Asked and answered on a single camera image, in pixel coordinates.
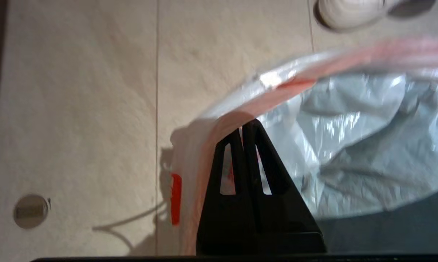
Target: beige tile floor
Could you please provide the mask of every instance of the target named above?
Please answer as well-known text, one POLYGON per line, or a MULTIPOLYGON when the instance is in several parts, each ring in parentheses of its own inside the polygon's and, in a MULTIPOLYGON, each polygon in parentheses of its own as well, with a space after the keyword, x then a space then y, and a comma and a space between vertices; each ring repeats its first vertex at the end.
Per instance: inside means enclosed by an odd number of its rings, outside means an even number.
POLYGON ((334 33, 313 0, 10 0, 0 83, 0 261, 172 255, 172 131, 257 68, 396 35, 438 35, 438 2, 414 20, 334 33), (16 201, 51 198, 14 224, 16 201))

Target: plastic bag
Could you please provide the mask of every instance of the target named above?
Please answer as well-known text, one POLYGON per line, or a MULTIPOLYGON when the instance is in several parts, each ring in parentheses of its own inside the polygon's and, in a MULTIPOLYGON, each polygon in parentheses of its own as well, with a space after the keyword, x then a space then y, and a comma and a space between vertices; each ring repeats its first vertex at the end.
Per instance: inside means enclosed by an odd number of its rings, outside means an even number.
MULTIPOLYGON (((330 203, 334 195, 330 195, 330 189, 325 190, 327 181, 321 179, 323 176, 321 166, 333 159, 334 154, 353 144, 354 141, 351 138, 356 137, 359 140, 370 136, 392 121, 395 117, 395 108, 402 106, 406 94, 405 89, 408 88, 407 77, 418 81, 422 79, 438 81, 438 40, 425 38, 391 40, 368 48, 318 53, 294 59, 257 75, 202 113, 187 128, 174 132, 171 136, 174 146, 172 173, 174 177, 180 176, 182 182, 181 188, 179 188, 179 183, 174 186, 174 191, 177 193, 172 198, 172 216, 176 216, 176 221, 179 222, 182 254, 194 255, 195 253, 197 227, 216 144, 227 134, 254 118, 258 118, 264 124, 271 139, 282 138, 283 143, 285 136, 291 136, 294 141, 293 148, 288 145, 279 146, 279 141, 276 139, 272 142, 315 216, 354 215, 360 210, 364 213, 376 212, 383 208, 392 209, 413 201, 412 198, 397 202, 394 199, 394 201, 387 201, 388 205, 383 205, 382 202, 380 205, 373 205, 375 207, 373 209, 366 208, 370 203, 363 203, 364 208, 359 209, 356 205, 351 205, 350 199, 342 206, 334 205, 330 203), (321 96, 318 96, 318 99, 312 98, 311 93, 327 92, 330 90, 331 83, 336 82, 334 82, 334 77, 324 79, 325 77, 342 72, 347 74, 337 76, 337 78, 350 78, 350 73, 360 72, 383 74, 383 77, 377 80, 371 78, 367 81, 345 79, 344 81, 353 82, 350 89, 343 91, 343 88, 338 88, 340 89, 338 95, 345 98, 354 95, 357 99, 363 100, 364 97, 366 103, 363 104, 354 103, 350 105, 351 107, 344 107, 343 104, 329 104, 327 107, 328 101, 324 102, 321 96), (381 88, 361 88, 359 92, 353 93, 354 86, 366 87, 369 81, 384 81, 384 85, 377 83, 375 86, 381 86, 381 88), (312 87, 314 89, 311 92, 299 95, 312 87), (306 114, 301 110, 302 101, 305 101, 306 114), (326 105, 325 108, 320 107, 322 103, 326 105), (298 118, 299 123, 319 122, 321 123, 319 126, 328 124, 324 122, 325 119, 314 118, 307 113, 311 110, 327 110, 327 108, 330 109, 328 113, 343 109, 339 112, 344 115, 343 119, 331 121, 333 124, 339 124, 337 128, 332 128, 332 132, 348 127, 347 125, 353 124, 356 118, 357 125, 339 132, 337 134, 339 139, 335 140, 333 139, 335 133, 327 133, 326 131, 330 129, 324 128, 314 131, 313 138, 301 137, 299 139, 299 136, 308 133, 303 129, 315 125, 295 124, 295 119, 298 118), (279 123, 278 128, 273 129, 272 123, 279 123), (324 136, 326 137, 323 139, 324 143, 318 143, 317 140, 320 141, 324 136), (312 148, 317 148, 317 150, 307 150, 306 141, 312 141, 312 148), (325 205, 324 210, 328 210, 328 213, 320 212, 321 205, 325 205)), ((332 182, 336 184, 337 180, 332 179, 332 182)), ((429 186, 429 189, 433 190, 425 190, 420 197, 425 197, 434 190, 437 191, 438 183, 429 186)))

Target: shoe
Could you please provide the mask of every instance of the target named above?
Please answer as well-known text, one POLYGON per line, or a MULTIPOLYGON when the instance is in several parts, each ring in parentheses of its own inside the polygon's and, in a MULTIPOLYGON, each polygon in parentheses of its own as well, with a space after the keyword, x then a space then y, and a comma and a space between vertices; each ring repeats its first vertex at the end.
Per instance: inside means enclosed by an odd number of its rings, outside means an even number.
POLYGON ((372 22, 402 0, 319 0, 317 8, 327 26, 350 29, 372 22))

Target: tile grout line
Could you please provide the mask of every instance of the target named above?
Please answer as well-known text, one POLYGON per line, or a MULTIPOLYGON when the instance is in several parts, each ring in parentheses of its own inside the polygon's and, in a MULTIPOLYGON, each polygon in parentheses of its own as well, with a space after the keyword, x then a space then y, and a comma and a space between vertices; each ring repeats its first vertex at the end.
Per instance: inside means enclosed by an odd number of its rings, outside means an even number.
POLYGON ((156 150, 155 150, 155 159, 156 159, 156 161, 155 161, 155 163, 156 163, 156 166, 155 166, 155 174, 154 174, 154 179, 155 179, 155 187, 156 187, 156 189, 155 189, 155 192, 156 192, 156 196, 155 196, 155 206, 156 206, 156 210, 155 210, 155 215, 156 215, 156 219, 155 219, 155 223, 154 223, 154 226, 155 226, 155 229, 154 229, 154 254, 157 256, 158 254, 157 254, 157 243, 158 243, 158 241, 157 241, 157 232, 158 232, 158 230, 157 230, 157 209, 158 209, 158 206, 157 206, 157 190, 158 190, 158 179, 157 179, 157 165, 159 164, 158 163, 158 160, 157 160, 157 154, 158 154, 158 147, 157 147, 157 145, 158 145, 158 140, 159 140, 159 134, 158 134, 158 117, 159 117, 159 1, 160 0, 157 0, 156 1, 156 73, 155 73, 155 75, 156 75, 156 127, 155 127, 155 130, 156 130, 156 150))
POLYGON ((311 8, 310 8, 310 1, 307 0, 307 7, 308 7, 308 20, 309 20, 309 34, 311 36, 311 51, 314 53, 314 39, 312 36, 312 23, 311 23, 311 8))

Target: floor drain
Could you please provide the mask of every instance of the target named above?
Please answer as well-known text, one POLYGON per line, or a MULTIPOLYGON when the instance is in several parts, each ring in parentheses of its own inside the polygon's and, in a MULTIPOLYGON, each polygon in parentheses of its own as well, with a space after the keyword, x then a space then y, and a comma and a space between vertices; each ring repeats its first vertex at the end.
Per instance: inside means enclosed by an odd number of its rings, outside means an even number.
POLYGON ((39 195, 26 195, 15 205, 13 219, 22 229, 39 226, 47 217, 47 202, 39 195))

